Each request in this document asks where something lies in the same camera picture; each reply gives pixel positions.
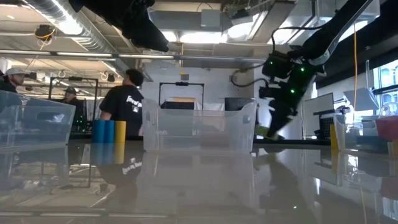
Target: metal frame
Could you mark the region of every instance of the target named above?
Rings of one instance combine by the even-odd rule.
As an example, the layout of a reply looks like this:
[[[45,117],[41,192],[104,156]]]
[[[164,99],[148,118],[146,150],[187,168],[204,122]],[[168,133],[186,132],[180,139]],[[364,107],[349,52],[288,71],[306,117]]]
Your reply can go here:
[[[51,93],[52,93],[52,82],[57,79],[57,80],[70,80],[72,78],[73,81],[82,81],[82,80],[94,80],[95,81],[95,94],[94,94],[94,108],[93,108],[93,120],[95,120],[95,111],[96,111],[96,107],[97,107],[97,96],[98,96],[98,79],[97,78],[80,78],[77,77],[79,80],[74,79],[73,77],[63,77],[63,78],[59,78],[59,77],[51,77],[50,78],[50,86],[49,86],[49,100],[51,100]]]
[[[158,104],[160,106],[160,96],[162,94],[162,85],[176,85],[176,86],[190,86],[190,85],[200,85],[201,86],[201,109],[203,110],[203,104],[204,104],[204,95],[205,95],[205,84],[204,83],[187,83],[187,82],[175,82],[175,83],[170,83],[170,82],[161,82],[159,83],[159,101]]]

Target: transparent storage container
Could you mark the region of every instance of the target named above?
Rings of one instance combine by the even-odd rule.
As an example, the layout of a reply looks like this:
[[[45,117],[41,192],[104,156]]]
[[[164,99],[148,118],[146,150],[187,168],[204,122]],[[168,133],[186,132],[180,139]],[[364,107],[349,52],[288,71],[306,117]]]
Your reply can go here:
[[[346,124],[347,116],[352,114],[337,114],[334,118],[339,150],[388,154],[387,141],[379,136],[375,121]]]
[[[75,107],[0,91],[0,150],[65,146]]]
[[[142,121],[146,151],[249,154],[256,104],[240,111],[171,110],[143,100]]]
[[[136,212],[250,215],[258,201],[250,154],[149,152],[143,161]]]

